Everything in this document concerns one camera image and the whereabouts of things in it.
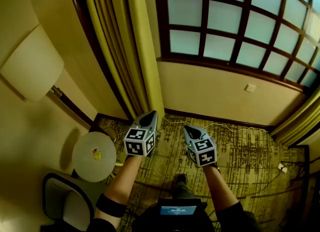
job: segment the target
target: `patterned carpet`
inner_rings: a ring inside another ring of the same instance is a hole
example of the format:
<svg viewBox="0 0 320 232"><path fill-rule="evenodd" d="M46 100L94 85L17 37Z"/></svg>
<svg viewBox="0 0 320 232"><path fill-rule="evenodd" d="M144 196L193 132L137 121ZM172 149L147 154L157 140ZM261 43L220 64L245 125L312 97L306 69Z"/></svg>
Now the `patterned carpet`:
<svg viewBox="0 0 320 232"><path fill-rule="evenodd" d="M165 119L171 122L188 121L192 125L205 127L212 121L190 117L166 114ZM183 126L185 123L170 123L163 120L158 130L157 144L150 158L144 158L136 177L128 208L136 215L143 213L148 207L158 202L159 198L171 198L169 191L178 174L186 173L187 186L203 202L207 202L206 212L214 210L208 184L202 168L196 166L187 158ZM117 134L127 130L128 126L114 120L102 118L99 122L103 129L112 128ZM225 124L211 125L206 128L213 136L218 149L218 166L228 186L241 202L244 210L254 213L264 231L281 231L288 216L288 210L296 203L301 194L301 184L295 183L289 189L290 179L295 177L298 168L288 165L288 173L279 173L280 161L304 161L304 150L294 148L288 150L280 144L275 144L265 131L245 130L247 127ZM115 142L118 162L124 162L126 153L123 145L125 133L118 135ZM109 177L103 181L111 182ZM214 214L211 220L217 220ZM131 231L134 215L126 214L120 231ZM215 231L220 231L220 224L213 223Z"/></svg>

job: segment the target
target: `light switch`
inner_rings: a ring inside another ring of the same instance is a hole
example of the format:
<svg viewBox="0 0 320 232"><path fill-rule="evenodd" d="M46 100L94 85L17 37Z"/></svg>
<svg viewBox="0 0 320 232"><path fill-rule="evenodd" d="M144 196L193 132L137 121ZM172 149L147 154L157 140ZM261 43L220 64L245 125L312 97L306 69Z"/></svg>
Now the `light switch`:
<svg viewBox="0 0 320 232"><path fill-rule="evenodd" d="M250 92L250 93L253 93L255 89L256 89L256 86L254 84L247 84L244 88L246 92Z"/></svg>

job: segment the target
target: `blue screen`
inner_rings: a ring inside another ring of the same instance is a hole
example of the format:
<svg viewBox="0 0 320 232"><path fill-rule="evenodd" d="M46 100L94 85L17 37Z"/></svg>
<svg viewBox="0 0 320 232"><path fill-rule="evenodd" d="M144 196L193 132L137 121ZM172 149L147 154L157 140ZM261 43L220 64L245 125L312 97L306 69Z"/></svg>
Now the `blue screen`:
<svg viewBox="0 0 320 232"><path fill-rule="evenodd" d="M160 215L192 215L197 206L161 206Z"/></svg>

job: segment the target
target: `curtain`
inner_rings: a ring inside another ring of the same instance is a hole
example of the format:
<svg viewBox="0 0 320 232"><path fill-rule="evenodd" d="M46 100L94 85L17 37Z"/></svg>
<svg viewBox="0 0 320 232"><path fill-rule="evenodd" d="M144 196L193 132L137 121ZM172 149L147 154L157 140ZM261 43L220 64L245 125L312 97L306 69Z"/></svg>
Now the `curtain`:
<svg viewBox="0 0 320 232"><path fill-rule="evenodd" d="M271 132L276 143L290 146L320 122L320 86L291 117Z"/></svg>
<svg viewBox="0 0 320 232"><path fill-rule="evenodd" d="M86 0L106 63L133 118L164 116L160 79L145 0Z"/></svg>

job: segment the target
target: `white round table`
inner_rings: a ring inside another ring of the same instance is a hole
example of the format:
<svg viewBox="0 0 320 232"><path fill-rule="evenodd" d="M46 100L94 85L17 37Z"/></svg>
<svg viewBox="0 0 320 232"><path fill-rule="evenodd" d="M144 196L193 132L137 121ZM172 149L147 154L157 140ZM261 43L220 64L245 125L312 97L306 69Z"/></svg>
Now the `white round table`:
<svg viewBox="0 0 320 232"><path fill-rule="evenodd" d="M100 159L97 159L95 152L100 152ZM80 137L72 152L76 173L88 182L100 182L107 178L116 165L116 159L116 148L112 140L97 131Z"/></svg>

